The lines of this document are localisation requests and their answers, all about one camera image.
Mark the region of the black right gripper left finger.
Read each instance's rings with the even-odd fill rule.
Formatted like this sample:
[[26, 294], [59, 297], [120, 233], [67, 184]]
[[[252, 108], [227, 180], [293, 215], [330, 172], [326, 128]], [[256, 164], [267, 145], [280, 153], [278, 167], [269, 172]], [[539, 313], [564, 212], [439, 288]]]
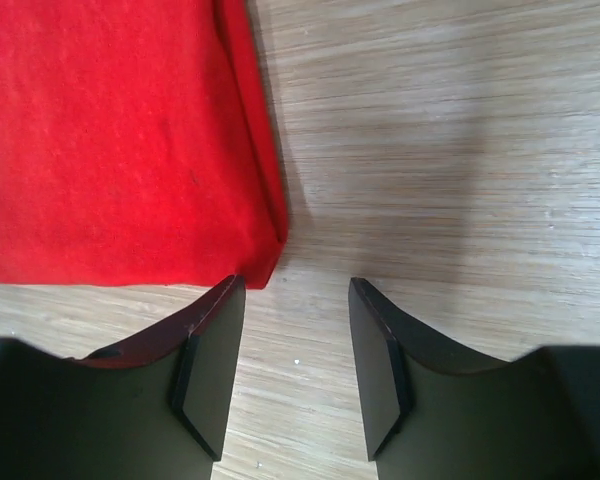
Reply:
[[223, 452], [246, 289], [82, 359], [0, 337], [0, 479], [207, 479]]

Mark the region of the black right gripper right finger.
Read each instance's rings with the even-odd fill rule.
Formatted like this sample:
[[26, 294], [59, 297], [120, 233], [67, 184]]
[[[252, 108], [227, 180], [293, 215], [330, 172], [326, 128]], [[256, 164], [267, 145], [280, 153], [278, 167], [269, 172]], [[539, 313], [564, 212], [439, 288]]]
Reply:
[[382, 479], [600, 479], [600, 346], [491, 357], [354, 278], [366, 450]]

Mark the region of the red t shirt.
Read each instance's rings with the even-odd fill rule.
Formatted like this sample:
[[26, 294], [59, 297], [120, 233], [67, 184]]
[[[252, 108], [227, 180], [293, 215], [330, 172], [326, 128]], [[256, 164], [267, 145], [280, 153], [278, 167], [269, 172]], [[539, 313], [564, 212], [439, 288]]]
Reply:
[[242, 1], [0, 1], [0, 283], [264, 287], [288, 214]]

